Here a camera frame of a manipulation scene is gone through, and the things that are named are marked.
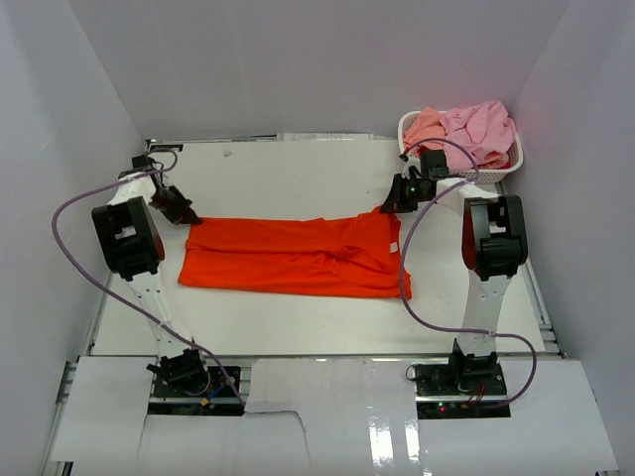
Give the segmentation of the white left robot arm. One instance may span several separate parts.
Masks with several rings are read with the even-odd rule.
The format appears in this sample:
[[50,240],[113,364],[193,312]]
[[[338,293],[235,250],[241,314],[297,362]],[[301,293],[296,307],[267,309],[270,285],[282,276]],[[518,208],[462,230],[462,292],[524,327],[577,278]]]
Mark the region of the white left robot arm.
[[[160,211],[174,225],[199,225],[201,219],[157,160],[136,156],[131,162],[132,169],[119,175],[123,183],[113,198],[92,209],[93,225],[109,270],[127,283],[136,304],[157,319],[150,327],[159,362],[148,369],[170,388],[199,396],[208,388],[210,374],[200,353],[191,348],[191,336],[180,329],[168,306],[160,274],[166,252],[150,210]],[[181,343],[171,331],[187,343]]]

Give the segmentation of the orange t shirt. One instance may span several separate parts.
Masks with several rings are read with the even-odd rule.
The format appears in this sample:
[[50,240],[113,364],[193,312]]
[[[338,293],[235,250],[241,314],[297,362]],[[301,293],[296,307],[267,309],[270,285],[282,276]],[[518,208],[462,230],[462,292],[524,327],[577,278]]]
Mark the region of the orange t shirt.
[[401,222],[378,208],[311,220],[205,218],[190,230],[183,286],[338,298],[409,298]]

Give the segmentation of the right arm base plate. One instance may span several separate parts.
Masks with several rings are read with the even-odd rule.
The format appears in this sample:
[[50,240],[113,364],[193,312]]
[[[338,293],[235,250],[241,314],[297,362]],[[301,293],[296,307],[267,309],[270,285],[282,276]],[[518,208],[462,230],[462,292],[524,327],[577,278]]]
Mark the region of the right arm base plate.
[[406,379],[414,384],[418,420],[508,418],[511,410],[500,364],[494,372],[456,383],[449,364],[411,364]]

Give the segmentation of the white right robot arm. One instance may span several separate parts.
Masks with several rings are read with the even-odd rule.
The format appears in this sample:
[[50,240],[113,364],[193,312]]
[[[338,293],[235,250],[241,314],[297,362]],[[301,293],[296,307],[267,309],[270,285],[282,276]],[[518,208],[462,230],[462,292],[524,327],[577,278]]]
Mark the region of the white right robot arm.
[[468,271],[468,292],[460,327],[443,327],[419,317],[406,297],[405,263],[399,265],[399,287],[408,314],[430,330],[452,333],[448,363],[441,370],[420,370],[415,379],[432,386],[450,386],[468,396],[497,378],[496,340],[528,339],[498,331],[502,303],[512,279],[529,254],[525,216],[518,195],[487,192],[463,178],[454,178],[441,150],[423,151],[414,162],[404,153],[404,170],[393,176],[380,211],[409,213],[420,203],[429,211],[440,204],[462,217],[461,257]]

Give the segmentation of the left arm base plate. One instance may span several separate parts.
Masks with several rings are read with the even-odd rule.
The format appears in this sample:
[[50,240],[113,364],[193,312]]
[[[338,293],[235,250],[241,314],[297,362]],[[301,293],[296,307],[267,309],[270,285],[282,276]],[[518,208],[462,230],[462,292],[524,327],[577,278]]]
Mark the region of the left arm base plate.
[[207,376],[187,380],[181,387],[169,385],[167,379],[156,376],[148,404],[149,416],[174,417],[242,417],[232,384],[240,390],[242,369],[225,368],[228,379],[216,366],[207,367]]

